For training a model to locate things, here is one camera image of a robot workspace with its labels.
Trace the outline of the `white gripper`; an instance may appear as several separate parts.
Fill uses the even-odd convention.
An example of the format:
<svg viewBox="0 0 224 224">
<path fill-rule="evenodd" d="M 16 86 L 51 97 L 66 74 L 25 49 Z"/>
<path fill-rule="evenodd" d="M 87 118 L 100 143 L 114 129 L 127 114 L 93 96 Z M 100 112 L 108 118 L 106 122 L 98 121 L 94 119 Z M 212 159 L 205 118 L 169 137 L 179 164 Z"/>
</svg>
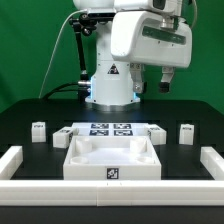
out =
<svg viewBox="0 0 224 224">
<path fill-rule="evenodd" d="M 174 68 L 187 68 L 191 61 L 192 32 L 183 22 L 176 31 L 160 27 L 163 18 L 147 11 L 118 12 L 112 23 L 111 54 L 117 61 L 132 62 L 133 91 L 144 92 L 144 65 L 162 68 L 159 91 L 168 93 Z"/>
</svg>

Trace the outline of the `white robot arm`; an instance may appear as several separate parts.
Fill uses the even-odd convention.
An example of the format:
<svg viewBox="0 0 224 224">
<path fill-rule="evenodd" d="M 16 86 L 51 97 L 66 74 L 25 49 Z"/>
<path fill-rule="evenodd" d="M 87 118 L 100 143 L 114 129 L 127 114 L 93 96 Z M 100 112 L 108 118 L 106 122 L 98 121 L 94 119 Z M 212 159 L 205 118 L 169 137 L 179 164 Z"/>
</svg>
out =
<svg viewBox="0 0 224 224">
<path fill-rule="evenodd" d="M 177 68 L 189 66 L 192 28 L 182 17 L 183 0 L 73 0 L 73 4 L 82 12 L 74 29 L 97 34 L 88 106 L 123 111 L 140 102 L 146 65 L 162 68 L 162 92 L 169 91 Z"/>
</svg>

